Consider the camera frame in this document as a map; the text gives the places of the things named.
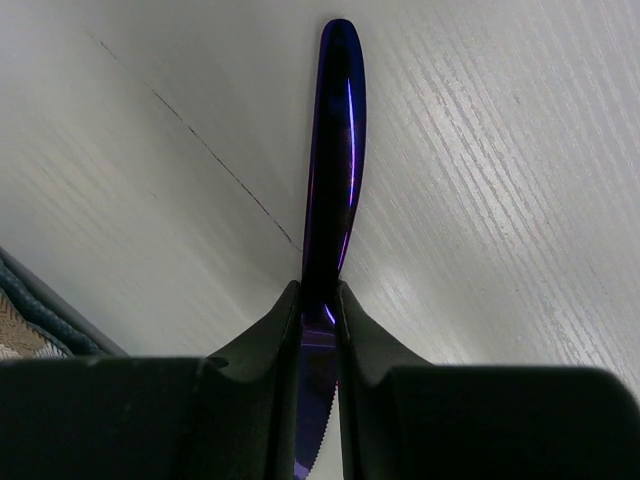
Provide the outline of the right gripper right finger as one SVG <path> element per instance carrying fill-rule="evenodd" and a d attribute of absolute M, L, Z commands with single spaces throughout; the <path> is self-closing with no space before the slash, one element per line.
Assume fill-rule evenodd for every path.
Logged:
<path fill-rule="evenodd" d="M 348 479 L 635 479 L 639 407 L 612 373 L 441 366 L 336 292 Z"/>

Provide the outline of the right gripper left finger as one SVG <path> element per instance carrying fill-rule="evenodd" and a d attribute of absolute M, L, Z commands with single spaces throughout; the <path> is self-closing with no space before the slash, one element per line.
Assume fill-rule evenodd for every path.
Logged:
<path fill-rule="evenodd" d="M 299 289 L 206 357 L 1 365 L 5 479 L 289 479 Z"/>

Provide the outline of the blue beige checked cloth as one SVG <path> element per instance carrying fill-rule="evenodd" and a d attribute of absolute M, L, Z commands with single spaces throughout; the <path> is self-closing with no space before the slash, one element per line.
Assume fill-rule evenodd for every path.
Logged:
<path fill-rule="evenodd" d="M 44 281 L 1 252 L 2 359 L 125 354 Z"/>

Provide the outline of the purple knife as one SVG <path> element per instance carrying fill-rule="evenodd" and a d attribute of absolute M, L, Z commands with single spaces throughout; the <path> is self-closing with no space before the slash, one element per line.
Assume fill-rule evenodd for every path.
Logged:
<path fill-rule="evenodd" d="M 366 77 L 354 24 L 333 19 L 320 40 L 301 272 L 293 476 L 305 479 L 323 443 L 338 383 L 336 289 L 364 172 Z"/>

